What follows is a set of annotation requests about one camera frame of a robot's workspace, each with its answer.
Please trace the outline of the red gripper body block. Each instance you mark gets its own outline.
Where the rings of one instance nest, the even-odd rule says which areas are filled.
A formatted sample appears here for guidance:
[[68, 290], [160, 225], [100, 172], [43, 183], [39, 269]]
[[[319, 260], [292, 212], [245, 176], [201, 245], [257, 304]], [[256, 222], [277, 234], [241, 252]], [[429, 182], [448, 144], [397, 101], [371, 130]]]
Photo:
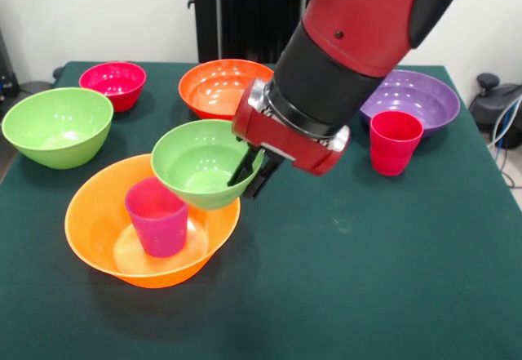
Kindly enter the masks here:
[[232, 132], [252, 144], [276, 153], [294, 167], [322, 176], [340, 160], [350, 140], [350, 129], [342, 127], [331, 137], [307, 136], [282, 122], [270, 109], [268, 84], [252, 80], [244, 90], [232, 120]]

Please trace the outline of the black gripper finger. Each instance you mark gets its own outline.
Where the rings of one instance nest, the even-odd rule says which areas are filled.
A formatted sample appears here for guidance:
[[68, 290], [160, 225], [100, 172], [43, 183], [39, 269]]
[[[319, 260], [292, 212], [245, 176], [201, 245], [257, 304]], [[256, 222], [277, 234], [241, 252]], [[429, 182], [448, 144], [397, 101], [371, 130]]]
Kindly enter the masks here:
[[249, 148], [227, 182], [227, 186], [232, 187], [243, 184], [248, 188], [252, 182], [256, 184], [262, 175], [261, 168], [255, 169], [254, 165], [258, 156], [264, 159], [264, 148], [249, 144]]
[[243, 197], [256, 199], [281, 164], [282, 156], [278, 154], [269, 154], [267, 162], [259, 169], [257, 175], [246, 187]]

